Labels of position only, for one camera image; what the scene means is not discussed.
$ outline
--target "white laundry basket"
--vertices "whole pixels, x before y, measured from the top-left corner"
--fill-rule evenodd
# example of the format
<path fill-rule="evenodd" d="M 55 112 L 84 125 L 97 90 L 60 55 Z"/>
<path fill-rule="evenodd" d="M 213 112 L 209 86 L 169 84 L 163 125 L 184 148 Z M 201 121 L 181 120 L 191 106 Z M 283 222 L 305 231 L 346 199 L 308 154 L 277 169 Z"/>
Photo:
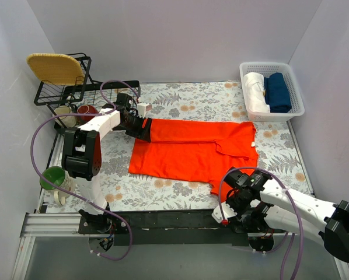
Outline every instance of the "white laundry basket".
<path fill-rule="evenodd" d="M 295 79 L 291 67 L 285 63 L 277 62 L 244 62 L 239 66 L 240 80 L 242 83 L 243 97 L 250 121 L 288 121 L 292 117 L 301 116 L 304 113 L 304 105 L 301 98 L 298 82 Z M 269 77 L 274 73 L 282 73 L 286 86 L 290 93 L 292 109 L 288 113 L 257 113 L 249 109 L 247 91 L 244 76 L 247 73 L 256 72 Z"/>

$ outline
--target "leaf pattern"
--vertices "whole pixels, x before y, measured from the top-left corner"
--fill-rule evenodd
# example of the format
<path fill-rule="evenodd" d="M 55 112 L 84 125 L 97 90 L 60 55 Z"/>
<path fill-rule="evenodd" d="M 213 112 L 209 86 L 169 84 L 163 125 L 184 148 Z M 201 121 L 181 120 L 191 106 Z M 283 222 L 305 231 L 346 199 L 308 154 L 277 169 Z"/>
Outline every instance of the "leaf pattern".
<path fill-rule="evenodd" d="M 147 113 L 151 118 L 172 118 L 194 121 L 248 121 L 240 83 L 151 83 L 141 85 L 141 101 L 152 103 Z M 106 92 L 112 100 L 115 93 Z M 105 101 L 94 92 L 85 93 L 85 102 L 100 109 Z M 258 167 L 273 172 L 284 184 L 309 194 L 294 140 L 285 122 L 255 122 Z M 109 195 L 113 211 L 209 209 L 218 204 L 207 183 L 190 188 L 188 182 L 158 179 L 147 175 L 129 174 L 128 167 L 135 139 L 124 131 L 107 134 L 101 141 L 102 169 L 100 185 L 103 195 Z M 54 156 L 61 165 L 61 154 Z M 65 206 L 58 207 L 54 198 L 45 193 L 48 213 L 78 212 L 85 203 L 68 197 Z"/>

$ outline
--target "red mug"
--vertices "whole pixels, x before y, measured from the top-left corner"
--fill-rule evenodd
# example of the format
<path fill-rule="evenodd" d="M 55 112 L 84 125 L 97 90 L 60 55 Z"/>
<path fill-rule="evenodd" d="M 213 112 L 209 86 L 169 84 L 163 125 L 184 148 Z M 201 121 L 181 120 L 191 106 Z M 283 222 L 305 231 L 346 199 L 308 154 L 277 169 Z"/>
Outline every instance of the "red mug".
<path fill-rule="evenodd" d="M 97 114 L 98 113 L 98 110 L 95 109 L 93 106 L 91 105 L 83 105 L 83 106 L 80 106 L 78 109 L 77 109 L 77 113 L 79 114 Z M 87 123 L 88 121 L 90 121 L 94 116 L 91 115 L 90 117 L 88 116 L 85 116 L 85 115 L 80 115 L 79 118 L 80 120 L 83 122 L 83 123 Z"/>

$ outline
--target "navy cloth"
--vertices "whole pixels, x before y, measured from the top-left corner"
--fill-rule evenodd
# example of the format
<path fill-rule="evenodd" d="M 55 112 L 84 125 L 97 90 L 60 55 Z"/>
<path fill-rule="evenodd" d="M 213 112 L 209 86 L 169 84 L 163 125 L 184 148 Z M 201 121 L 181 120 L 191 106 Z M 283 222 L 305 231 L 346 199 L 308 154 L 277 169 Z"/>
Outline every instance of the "navy cloth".
<path fill-rule="evenodd" d="M 291 110 L 289 90 L 287 89 L 282 73 L 275 73 L 264 78 L 266 103 L 271 113 L 287 113 Z"/>

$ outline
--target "mug handle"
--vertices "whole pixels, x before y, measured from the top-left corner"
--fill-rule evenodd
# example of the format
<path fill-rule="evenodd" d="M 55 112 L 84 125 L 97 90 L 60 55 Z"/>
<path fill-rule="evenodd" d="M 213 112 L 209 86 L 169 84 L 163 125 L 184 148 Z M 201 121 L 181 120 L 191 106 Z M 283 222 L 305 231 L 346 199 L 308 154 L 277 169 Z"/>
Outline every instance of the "mug handle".
<path fill-rule="evenodd" d="M 59 191 L 54 191 L 54 199 L 58 206 L 63 206 L 65 204 L 65 197 L 59 199 Z"/>

